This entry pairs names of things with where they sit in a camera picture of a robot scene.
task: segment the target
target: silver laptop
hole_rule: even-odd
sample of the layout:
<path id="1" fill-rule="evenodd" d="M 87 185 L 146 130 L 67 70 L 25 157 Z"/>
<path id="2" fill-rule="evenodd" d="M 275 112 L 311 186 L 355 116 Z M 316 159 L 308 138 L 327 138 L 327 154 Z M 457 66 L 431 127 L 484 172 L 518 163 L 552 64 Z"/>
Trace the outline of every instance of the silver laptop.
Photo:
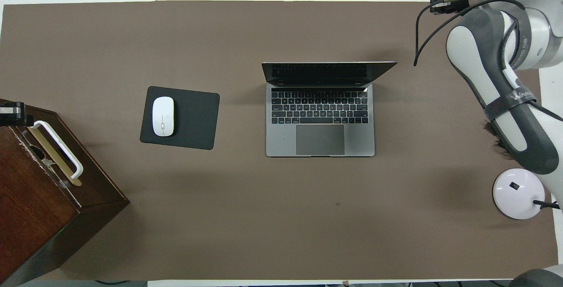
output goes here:
<path id="1" fill-rule="evenodd" d="M 262 63 L 266 154 L 373 156 L 371 82 L 396 62 Z"/>

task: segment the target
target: white lamp base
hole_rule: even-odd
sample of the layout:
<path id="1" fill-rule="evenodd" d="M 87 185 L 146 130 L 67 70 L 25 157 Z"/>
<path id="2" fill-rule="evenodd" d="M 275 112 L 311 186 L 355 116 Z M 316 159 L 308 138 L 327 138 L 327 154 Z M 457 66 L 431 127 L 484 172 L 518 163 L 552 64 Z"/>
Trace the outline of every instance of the white lamp base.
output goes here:
<path id="1" fill-rule="evenodd" d="M 540 211 L 540 206 L 532 201 L 545 201 L 545 191 L 532 172 L 513 168 L 504 171 L 495 180 L 493 199 L 498 209 L 508 217 L 525 220 Z"/>

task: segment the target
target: white handle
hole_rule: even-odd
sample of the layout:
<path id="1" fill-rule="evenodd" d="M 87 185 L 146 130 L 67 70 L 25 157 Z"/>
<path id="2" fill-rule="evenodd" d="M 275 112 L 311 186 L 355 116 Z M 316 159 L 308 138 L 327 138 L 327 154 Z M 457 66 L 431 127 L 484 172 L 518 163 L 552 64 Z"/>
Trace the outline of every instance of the white handle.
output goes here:
<path id="1" fill-rule="evenodd" d="M 32 129 L 37 129 L 40 126 L 43 126 L 45 128 L 45 130 L 57 142 L 58 146 L 60 146 L 61 149 L 63 150 L 63 152 L 65 152 L 65 154 L 68 156 L 68 158 L 70 158 L 72 163 L 74 163 L 74 166 L 76 166 L 76 172 L 73 173 L 71 178 L 72 179 L 78 178 L 78 176 L 80 176 L 82 174 L 82 171 L 84 171 L 84 167 L 82 167 L 82 163 L 80 163 L 78 161 L 78 159 L 76 158 L 76 156 L 74 154 L 72 154 L 70 149 L 66 146 L 65 142 L 62 141 L 62 139 L 58 136 L 58 134 L 53 130 L 51 125 L 49 125 L 49 123 L 47 123 L 45 121 L 35 121 L 35 123 L 32 126 Z"/>

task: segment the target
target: brown table surface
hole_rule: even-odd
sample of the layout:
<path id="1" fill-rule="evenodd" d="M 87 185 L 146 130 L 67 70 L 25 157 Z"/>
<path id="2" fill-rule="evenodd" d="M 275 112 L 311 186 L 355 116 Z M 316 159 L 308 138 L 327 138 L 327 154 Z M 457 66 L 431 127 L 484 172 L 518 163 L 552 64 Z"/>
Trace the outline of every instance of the brown table surface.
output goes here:
<path id="1" fill-rule="evenodd" d="M 6 6 L 1 97 L 58 112 L 131 200 L 46 279 L 459 279 L 557 263 L 550 212 L 491 188 L 518 167 L 423 3 Z M 426 14 L 421 35 L 446 19 Z M 260 63 L 395 60 L 374 82 L 376 155 L 269 158 Z M 539 95 L 537 73 L 523 80 Z M 139 141 L 149 86 L 221 95 L 211 151 Z"/>

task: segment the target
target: computer mouse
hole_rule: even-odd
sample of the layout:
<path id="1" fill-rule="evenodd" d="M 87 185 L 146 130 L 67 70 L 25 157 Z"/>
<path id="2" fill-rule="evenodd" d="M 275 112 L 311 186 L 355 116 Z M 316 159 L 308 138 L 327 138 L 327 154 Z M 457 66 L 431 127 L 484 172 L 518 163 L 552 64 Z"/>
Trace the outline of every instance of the computer mouse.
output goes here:
<path id="1" fill-rule="evenodd" d="M 174 100 L 161 96 L 153 102 L 153 131 L 158 136 L 170 136 L 174 133 Z"/>

